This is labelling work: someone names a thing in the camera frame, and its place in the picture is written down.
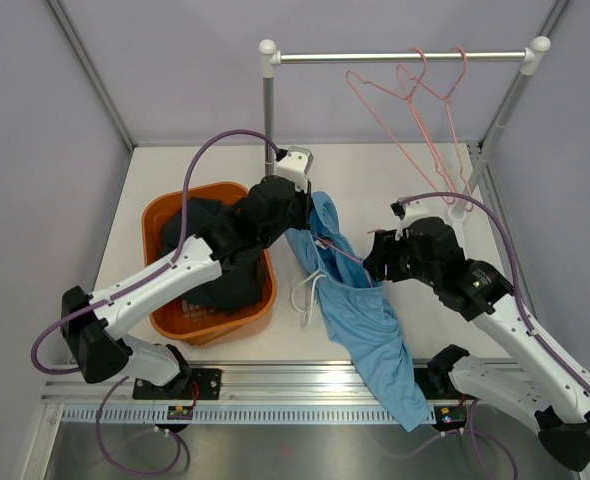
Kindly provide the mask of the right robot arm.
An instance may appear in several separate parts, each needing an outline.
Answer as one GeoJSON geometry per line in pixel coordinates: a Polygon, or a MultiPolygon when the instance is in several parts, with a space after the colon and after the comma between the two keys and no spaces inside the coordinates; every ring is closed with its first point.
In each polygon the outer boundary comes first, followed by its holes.
{"type": "Polygon", "coordinates": [[[456,391],[491,404],[534,432],[563,467],[582,472],[590,464],[590,372],[524,307],[493,265],[469,259],[454,230],[437,217],[398,230],[378,230],[364,266],[377,280],[416,280],[448,309],[499,344],[530,377],[528,384],[484,366],[451,345],[429,363],[436,395],[456,391]]]}

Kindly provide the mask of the light blue shorts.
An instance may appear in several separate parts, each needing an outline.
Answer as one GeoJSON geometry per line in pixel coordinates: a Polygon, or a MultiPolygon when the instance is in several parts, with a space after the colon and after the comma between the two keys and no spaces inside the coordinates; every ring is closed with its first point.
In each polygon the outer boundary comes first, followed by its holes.
{"type": "Polygon", "coordinates": [[[312,233],[350,244],[341,233],[339,216],[331,197],[322,191],[312,195],[314,209],[310,229],[291,229],[286,239],[304,283],[311,286],[311,301],[317,304],[328,337],[343,346],[356,372],[382,407],[410,432],[425,423],[429,405],[414,380],[414,365],[401,322],[385,296],[384,287],[352,289],[315,272],[317,254],[312,233]]]}

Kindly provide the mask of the dark navy shorts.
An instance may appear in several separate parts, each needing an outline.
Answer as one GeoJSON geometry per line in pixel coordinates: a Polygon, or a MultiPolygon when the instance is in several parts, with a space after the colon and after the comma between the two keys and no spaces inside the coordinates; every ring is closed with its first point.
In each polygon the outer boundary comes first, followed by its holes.
{"type": "Polygon", "coordinates": [[[244,247],[257,245],[230,207],[220,200],[192,197],[186,203],[186,235],[201,234],[223,262],[222,275],[182,293],[186,303],[214,309],[226,315],[253,306],[263,299],[265,269],[255,252],[249,258],[238,257],[244,247]]]}

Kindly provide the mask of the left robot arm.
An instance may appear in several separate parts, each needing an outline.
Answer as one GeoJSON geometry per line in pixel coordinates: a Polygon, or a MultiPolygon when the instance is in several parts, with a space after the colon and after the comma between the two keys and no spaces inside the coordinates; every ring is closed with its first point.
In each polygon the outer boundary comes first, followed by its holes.
{"type": "Polygon", "coordinates": [[[306,230],[312,210],[307,176],[270,175],[169,253],[123,280],[92,293],[76,286],[62,296],[60,328],[89,384],[136,376],[166,397],[183,396],[190,368],[176,347],[130,336],[144,317],[181,294],[258,260],[289,229],[306,230]]]}

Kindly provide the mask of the pink hanger of blue shorts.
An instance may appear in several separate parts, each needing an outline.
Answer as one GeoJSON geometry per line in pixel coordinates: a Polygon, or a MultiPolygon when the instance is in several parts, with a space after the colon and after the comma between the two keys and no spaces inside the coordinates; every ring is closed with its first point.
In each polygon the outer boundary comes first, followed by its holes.
{"type": "Polygon", "coordinates": [[[321,233],[312,233],[313,246],[317,254],[315,272],[328,276],[338,284],[352,289],[383,289],[383,283],[375,280],[363,265],[350,244],[337,242],[321,233]]]}

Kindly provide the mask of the pink hanger of green shorts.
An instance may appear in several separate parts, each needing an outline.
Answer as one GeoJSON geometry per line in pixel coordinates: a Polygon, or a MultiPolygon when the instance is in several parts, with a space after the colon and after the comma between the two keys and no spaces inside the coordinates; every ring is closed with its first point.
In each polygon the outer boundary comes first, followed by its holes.
{"type": "Polygon", "coordinates": [[[407,104],[410,108],[411,114],[412,114],[412,116],[413,116],[419,130],[420,130],[420,133],[423,135],[425,143],[429,147],[429,150],[431,151],[431,155],[434,158],[435,172],[442,177],[442,179],[447,184],[449,190],[451,192],[455,192],[456,191],[456,183],[452,179],[452,177],[450,176],[450,173],[447,171],[446,166],[445,166],[444,162],[442,161],[440,155],[437,153],[437,150],[434,147],[433,139],[432,139],[431,135],[429,134],[418,110],[415,107],[415,103],[414,103],[415,92],[419,88],[423,88],[430,95],[432,95],[433,97],[435,97],[436,99],[438,99],[439,101],[441,101],[443,103],[444,108],[445,108],[446,118],[448,120],[448,126],[449,126],[450,133],[451,133],[451,138],[452,138],[452,141],[453,141],[453,144],[455,147],[455,151],[456,151],[456,155],[457,155],[458,167],[459,167],[459,169],[458,169],[459,182],[461,183],[461,186],[463,187],[464,194],[471,196],[473,191],[471,189],[469,180],[464,176],[464,161],[463,161],[462,155],[458,149],[459,138],[458,138],[457,130],[455,128],[455,123],[454,123],[453,114],[452,114],[452,98],[453,98],[454,93],[456,92],[459,84],[465,78],[467,71],[468,71],[467,53],[463,48],[461,48],[459,46],[451,48],[452,52],[456,52],[459,54],[459,60],[462,63],[462,69],[461,69],[461,72],[460,72],[459,76],[457,77],[457,79],[449,87],[448,91],[444,94],[440,94],[436,90],[434,90],[430,85],[428,85],[427,83],[424,82],[424,76],[427,73],[428,63],[429,63],[427,54],[419,47],[411,47],[410,50],[412,52],[420,55],[420,58],[421,58],[421,61],[423,64],[423,68],[422,68],[422,72],[418,76],[414,76],[410,73],[410,71],[404,65],[398,64],[396,66],[395,76],[396,76],[396,79],[397,79],[399,85],[402,87],[402,90],[404,91],[405,101],[407,102],[407,104]],[[406,76],[408,77],[409,80],[412,80],[414,82],[414,85],[411,88],[411,91],[409,93],[406,92],[406,87],[405,87],[404,81],[402,80],[400,73],[399,73],[400,70],[402,70],[406,74],[406,76]]]}

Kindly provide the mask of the pink hanger of navy shorts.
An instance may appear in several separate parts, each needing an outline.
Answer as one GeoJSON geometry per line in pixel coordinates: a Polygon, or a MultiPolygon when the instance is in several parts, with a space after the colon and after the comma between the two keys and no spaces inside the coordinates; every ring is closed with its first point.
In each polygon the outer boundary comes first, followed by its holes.
{"type": "Polygon", "coordinates": [[[420,56],[420,60],[422,62],[422,70],[421,73],[417,77],[413,77],[410,75],[408,70],[399,63],[396,66],[395,76],[399,86],[402,88],[402,93],[397,93],[389,88],[384,87],[381,84],[378,84],[374,81],[367,80],[358,72],[349,69],[345,73],[345,80],[349,88],[352,92],[357,96],[359,101],[362,105],[366,108],[368,113],[371,117],[375,120],[375,122],[379,125],[379,127],[384,131],[384,133],[388,136],[390,140],[393,141],[393,144],[399,149],[399,151],[403,154],[403,156],[410,162],[410,164],[415,168],[415,170],[423,177],[423,179],[428,183],[428,185],[433,189],[434,192],[438,192],[440,188],[437,184],[429,177],[429,175],[424,171],[424,169],[419,165],[419,163],[411,156],[408,150],[403,146],[401,140],[393,133],[393,130],[389,127],[389,125],[385,122],[385,120],[376,112],[374,107],[371,103],[367,100],[366,96],[361,92],[360,88],[357,86],[356,82],[358,82],[361,86],[371,86],[375,89],[384,92],[398,100],[404,102],[410,109],[412,117],[415,120],[416,126],[419,128],[419,131],[424,139],[424,143],[428,147],[429,153],[433,159],[433,166],[435,173],[444,181],[446,190],[449,192],[453,192],[455,190],[455,184],[452,180],[452,177],[444,163],[441,154],[438,152],[437,148],[435,147],[435,143],[429,134],[421,115],[419,114],[418,110],[415,106],[415,93],[417,89],[423,85],[423,79],[425,74],[428,70],[428,59],[426,54],[423,50],[412,47],[411,51],[417,53],[420,56]]]}

